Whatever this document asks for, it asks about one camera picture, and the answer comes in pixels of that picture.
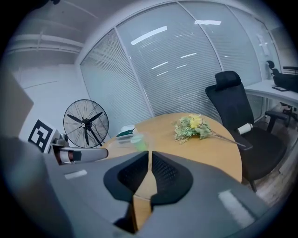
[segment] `desk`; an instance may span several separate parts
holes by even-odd
[[[292,91],[281,92],[273,89],[273,86],[275,86],[273,80],[264,80],[244,88],[247,94],[277,100],[298,108],[298,93]]]
[[[189,113],[166,114],[138,123],[135,127],[140,133],[150,133],[154,140],[155,151],[174,154],[212,165],[241,182],[242,163],[237,145],[216,137],[203,140],[192,138],[182,145],[175,141],[172,122],[188,115]],[[221,124],[208,117],[205,117],[205,119],[209,122],[212,130],[233,140],[231,134]],[[114,140],[115,138],[112,138],[103,147],[108,148],[108,145]],[[134,151],[127,150],[124,153],[128,154],[131,152]],[[109,151],[108,159],[117,156],[119,156],[119,151]],[[152,160],[149,158],[148,174],[134,195],[135,218],[139,229],[151,214],[149,199],[157,193],[156,181],[151,171],[151,163]]]

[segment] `fan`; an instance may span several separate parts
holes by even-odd
[[[96,102],[82,99],[71,104],[64,114],[64,130],[69,140],[81,148],[102,146],[108,133],[108,117]]]

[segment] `floor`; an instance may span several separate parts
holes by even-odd
[[[284,109],[280,104],[274,108],[274,111],[281,112]],[[254,124],[254,126],[266,129],[270,117],[264,117]],[[298,123],[291,119],[288,128],[284,126],[282,120],[277,120],[272,134],[277,135],[287,145],[287,152],[277,167],[267,176],[256,180],[257,195],[263,199],[269,206],[273,206],[282,197],[291,193],[298,175]],[[291,166],[279,171],[285,161],[291,161]],[[243,184],[251,187],[243,178]]]

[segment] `glass wall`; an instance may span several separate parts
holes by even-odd
[[[205,88],[222,70],[244,86],[280,70],[265,26],[248,13],[210,2],[171,3],[146,10],[103,37],[82,62],[91,99],[107,112],[109,134],[152,116],[189,112],[221,121]],[[263,99],[248,95],[255,118]]]

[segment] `round wooden table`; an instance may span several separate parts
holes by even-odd
[[[154,141],[152,150],[174,154],[186,159],[212,165],[241,182],[242,163],[236,144],[217,137],[208,137],[202,140],[198,137],[193,137],[182,145],[179,144],[179,141],[175,141],[175,127],[172,123],[189,114],[165,114],[140,122],[135,127],[139,133],[147,132],[150,135]],[[234,140],[227,129],[220,123],[208,117],[204,118],[209,122],[210,128],[213,131]],[[103,146],[109,150],[108,159],[135,152],[132,148],[109,149],[109,145],[114,140],[115,138],[112,138]],[[139,229],[151,214],[149,198],[157,193],[156,181],[151,171],[151,161],[151,158],[149,158],[148,174],[134,196],[136,225]]]

